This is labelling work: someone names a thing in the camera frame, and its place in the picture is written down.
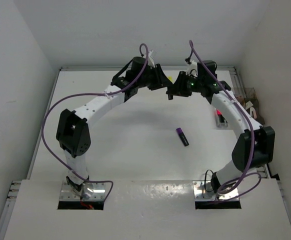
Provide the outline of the yellow black highlighter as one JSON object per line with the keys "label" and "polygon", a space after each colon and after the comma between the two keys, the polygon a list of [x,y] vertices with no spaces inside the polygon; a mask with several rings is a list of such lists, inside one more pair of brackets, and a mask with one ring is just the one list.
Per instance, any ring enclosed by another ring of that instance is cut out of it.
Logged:
{"label": "yellow black highlighter", "polygon": [[167,97],[168,97],[168,100],[173,100],[174,97],[172,95],[172,90],[173,90],[173,78],[171,76],[168,76],[167,77],[168,80],[170,81],[170,84],[169,86],[167,87],[167,91],[166,91],[166,94],[167,94]]}

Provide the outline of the purple black highlighter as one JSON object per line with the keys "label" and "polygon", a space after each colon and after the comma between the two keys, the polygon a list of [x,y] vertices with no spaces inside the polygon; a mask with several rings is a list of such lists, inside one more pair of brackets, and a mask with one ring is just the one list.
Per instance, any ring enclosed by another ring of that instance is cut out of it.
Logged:
{"label": "purple black highlighter", "polygon": [[178,136],[179,136],[179,138],[180,138],[182,144],[183,144],[185,147],[189,146],[189,142],[188,142],[188,140],[187,140],[187,138],[186,138],[186,136],[185,136],[183,130],[182,130],[180,127],[178,127],[178,128],[176,129],[176,132],[177,132],[177,134],[178,134]]}

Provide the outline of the pink black highlighter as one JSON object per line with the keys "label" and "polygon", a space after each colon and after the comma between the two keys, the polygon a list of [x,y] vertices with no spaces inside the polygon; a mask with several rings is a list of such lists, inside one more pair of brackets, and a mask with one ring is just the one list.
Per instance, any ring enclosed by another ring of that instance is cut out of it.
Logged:
{"label": "pink black highlighter", "polygon": [[224,118],[224,116],[222,115],[222,113],[218,109],[216,109],[215,119],[216,119],[216,126],[218,128],[223,128],[223,127],[228,126],[227,120]]}

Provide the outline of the pink eraser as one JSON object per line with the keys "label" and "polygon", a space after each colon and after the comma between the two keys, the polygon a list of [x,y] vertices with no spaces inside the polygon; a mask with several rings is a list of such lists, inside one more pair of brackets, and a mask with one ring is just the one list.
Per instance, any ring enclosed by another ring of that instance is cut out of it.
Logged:
{"label": "pink eraser", "polygon": [[249,113],[249,115],[253,118],[253,119],[257,119],[258,115],[257,115],[257,111],[256,109],[252,106],[249,109],[247,109],[247,112]]}

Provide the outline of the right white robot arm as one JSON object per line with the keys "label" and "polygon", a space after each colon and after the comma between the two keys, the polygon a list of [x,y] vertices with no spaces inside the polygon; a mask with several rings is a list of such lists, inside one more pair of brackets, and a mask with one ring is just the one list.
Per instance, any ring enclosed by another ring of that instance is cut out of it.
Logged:
{"label": "right white robot arm", "polygon": [[168,99],[174,96],[189,97],[199,93],[210,105],[220,111],[232,128],[237,142],[231,160],[211,176],[214,193],[226,193],[226,186],[239,183],[252,169],[262,167],[273,160],[275,131],[263,126],[236,99],[231,87],[217,79],[217,64],[212,60],[203,63],[186,58],[186,71],[180,71],[176,81],[167,88]]}

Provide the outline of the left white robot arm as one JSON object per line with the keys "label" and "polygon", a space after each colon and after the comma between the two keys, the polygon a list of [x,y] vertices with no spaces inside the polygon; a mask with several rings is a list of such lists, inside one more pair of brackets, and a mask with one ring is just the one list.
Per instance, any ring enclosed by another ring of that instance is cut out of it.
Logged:
{"label": "left white robot arm", "polygon": [[143,57],[134,57],[116,75],[100,95],[72,111],[61,112],[56,139],[63,149],[70,167],[67,183],[77,192],[89,180],[86,152],[91,146],[91,130],[104,115],[128,101],[138,90],[147,87],[154,91],[173,83],[164,74],[160,64],[146,64]]}

